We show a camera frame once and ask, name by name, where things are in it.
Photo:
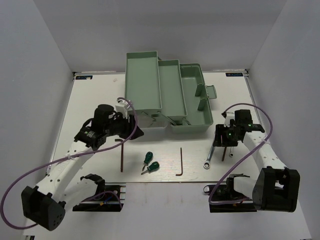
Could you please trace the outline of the green plastic toolbox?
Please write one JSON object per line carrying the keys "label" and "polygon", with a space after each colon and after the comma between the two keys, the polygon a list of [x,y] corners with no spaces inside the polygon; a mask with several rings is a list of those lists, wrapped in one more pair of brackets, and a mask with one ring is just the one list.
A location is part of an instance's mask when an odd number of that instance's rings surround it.
{"label": "green plastic toolbox", "polygon": [[170,126],[176,134],[203,133],[213,124],[217,98],[206,85],[201,65],[162,60],[157,51],[126,55],[125,98],[132,101],[142,129]]}

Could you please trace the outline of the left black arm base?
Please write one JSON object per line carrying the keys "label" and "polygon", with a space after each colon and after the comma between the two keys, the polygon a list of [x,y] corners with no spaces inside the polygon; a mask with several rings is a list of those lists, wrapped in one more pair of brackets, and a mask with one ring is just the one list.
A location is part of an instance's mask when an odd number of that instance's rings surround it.
{"label": "left black arm base", "polygon": [[104,194],[99,195],[89,201],[84,201],[72,208],[73,212],[120,212],[122,210],[120,205],[124,205],[126,198],[125,184],[105,185]]}

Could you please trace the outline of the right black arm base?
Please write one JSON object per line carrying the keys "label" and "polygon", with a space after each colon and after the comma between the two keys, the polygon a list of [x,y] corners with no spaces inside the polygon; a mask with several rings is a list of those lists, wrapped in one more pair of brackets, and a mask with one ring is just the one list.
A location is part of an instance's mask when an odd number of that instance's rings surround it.
{"label": "right black arm base", "polygon": [[[243,199],[245,196],[240,193],[236,193],[232,196],[227,192],[227,187],[225,184],[222,184],[218,187],[215,193],[212,196],[212,202],[225,202],[236,199]],[[257,210],[255,209],[253,202],[251,200],[237,202],[233,204],[222,204],[222,205],[209,205],[210,213],[254,213]]]}

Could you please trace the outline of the large ratchet wrench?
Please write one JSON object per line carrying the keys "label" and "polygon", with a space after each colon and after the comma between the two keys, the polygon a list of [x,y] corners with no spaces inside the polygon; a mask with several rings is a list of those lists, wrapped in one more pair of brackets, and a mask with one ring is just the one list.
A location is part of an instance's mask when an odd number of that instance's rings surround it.
{"label": "large ratchet wrench", "polygon": [[207,159],[206,159],[206,161],[203,163],[203,168],[206,169],[206,170],[210,169],[210,167],[211,167],[211,159],[212,159],[212,157],[213,157],[214,151],[215,151],[215,146],[212,145],[211,148],[210,148],[210,150],[209,150]]}

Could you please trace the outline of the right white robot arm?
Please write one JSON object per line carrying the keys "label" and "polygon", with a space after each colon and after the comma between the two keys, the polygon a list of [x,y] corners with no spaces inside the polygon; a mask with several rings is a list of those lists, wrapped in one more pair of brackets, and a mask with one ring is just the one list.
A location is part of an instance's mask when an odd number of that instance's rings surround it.
{"label": "right white robot arm", "polygon": [[[212,206],[238,207],[251,201],[258,211],[289,212],[296,210],[300,174],[288,168],[276,155],[263,126],[254,123],[250,110],[223,112],[225,121],[215,127],[213,147],[231,148],[243,143],[248,153],[213,187],[208,202]],[[248,157],[259,170],[257,179],[233,171]]]}

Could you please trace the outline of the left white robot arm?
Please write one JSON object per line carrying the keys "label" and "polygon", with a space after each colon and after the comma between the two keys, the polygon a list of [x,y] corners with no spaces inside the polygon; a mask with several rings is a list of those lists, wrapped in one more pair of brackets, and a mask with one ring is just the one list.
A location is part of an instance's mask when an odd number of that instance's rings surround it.
{"label": "left white robot arm", "polygon": [[97,174],[81,176],[74,186],[70,182],[108,137],[119,136],[127,141],[143,134],[137,125],[131,102],[119,99],[115,106],[98,105],[94,116],[85,121],[75,135],[66,159],[54,163],[49,174],[34,187],[27,186],[22,191],[24,216],[53,231],[69,209],[85,199],[103,198],[106,193],[105,180]]}

